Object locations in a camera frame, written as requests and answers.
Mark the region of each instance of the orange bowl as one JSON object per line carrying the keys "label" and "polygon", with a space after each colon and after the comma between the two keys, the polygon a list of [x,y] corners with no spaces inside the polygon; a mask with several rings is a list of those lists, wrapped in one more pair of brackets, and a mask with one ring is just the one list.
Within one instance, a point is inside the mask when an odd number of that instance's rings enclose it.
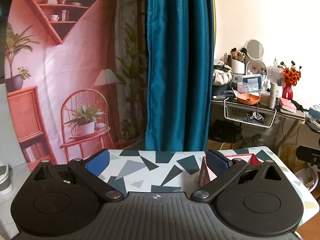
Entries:
{"label": "orange bowl", "polygon": [[237,100],[239,103],[243,103],[249,106],[253,106],[257,103],[259,103],[260,101],[260,97],[254,96],[254,95],[250,95],[249,93],[244,93],[244,94],[240,94],[239,96],[237,96]]}

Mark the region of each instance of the wire basket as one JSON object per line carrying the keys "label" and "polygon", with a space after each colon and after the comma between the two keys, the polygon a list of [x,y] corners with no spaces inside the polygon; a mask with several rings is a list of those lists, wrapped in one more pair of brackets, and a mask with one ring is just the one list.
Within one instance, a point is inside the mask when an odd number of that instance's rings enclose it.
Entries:
{"label": "wire basket", "polygon": [[[228,120],[235,121],[235,122],[241,122],[246,124],[251,124],[254,126],[264,127],[264,128],[270,128],[273,124],[273,121],[276,117],[277,110],[271,110],[271,109],[263,109],[257,106],[246,106],[246,105],[239,105],[234,103],[228,103],[226,102],[228,98],[224,100],[224,117]],[[247,113],[256,111],[260,114],[263,114],[263,124],[262,123],[254,123],[254,122],[246,122],[245,117],[247,116]]]}

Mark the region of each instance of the circular pad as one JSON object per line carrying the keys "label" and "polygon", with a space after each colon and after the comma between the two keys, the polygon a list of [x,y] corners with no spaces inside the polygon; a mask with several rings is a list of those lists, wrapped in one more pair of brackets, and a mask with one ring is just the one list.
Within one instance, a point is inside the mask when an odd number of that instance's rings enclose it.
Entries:
{"label": "circular pad", "polygon": [[63,193],[51,192],[36,198],[35,208],[46,214],[55,214],[66,210],[71,205],[71,198]]}
{"label": "circular pad", "polygon": [[277,196],[266,192],[255,192],[244,197],[244,206],[256,213],[269,214],[276,211],[280,205]]}
{"label": "circular pad", "polygon": [[11,215],[18,228],[32,235],[70,234],[89,224],[99,209],[96,195],[79,185],[42,180],[26,189],[13,200]]}
{"label": "circular pad", "polygon": [[303,205],[281,181],[264,179],[222,191],[216,198],[215,210],[226,224],[240,232],[275,236],[295,230]]}

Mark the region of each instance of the teal curtain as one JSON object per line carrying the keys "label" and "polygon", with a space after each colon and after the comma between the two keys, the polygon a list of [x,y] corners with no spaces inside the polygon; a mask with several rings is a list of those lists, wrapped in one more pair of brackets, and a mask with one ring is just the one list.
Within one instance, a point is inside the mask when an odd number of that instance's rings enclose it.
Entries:
{"label": "teal curtain", "polygon": [[148,0],[146,150],[204,151],[210,121],[212,0]]}

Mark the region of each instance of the pink wall backdrop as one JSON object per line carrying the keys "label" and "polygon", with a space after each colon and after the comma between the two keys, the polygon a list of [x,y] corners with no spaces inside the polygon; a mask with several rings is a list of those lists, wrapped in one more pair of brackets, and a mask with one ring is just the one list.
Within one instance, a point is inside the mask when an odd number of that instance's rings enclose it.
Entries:
{"label": "pink wall backdrop", "polygon": [[[38,86],[39,105],[48,138],[57,163],[66,163],[63,149],[60,149],[60,109],[64,100],[80,89],[95,89],[108,99],[110,132],[120,129],[117,85],[95,88],[93,84],[102,69],[116,71],[115,58],[115,16],[117,0],[97,2],[76,23],[63,44],[56,45],[25,0],[13,0],[8,22],[14,33],[35,35],[33,52],[21,50],[14,59],[13,74],[17,67],[25,67],[31,77],[24,80],[23,87]],[[5,61],[5,76],[10,77],[8,62]],[[100,142],[95,140],[83,145],[90,156],[99,150]],[[70,159],[80,157],[79,147],[69,148]]]}

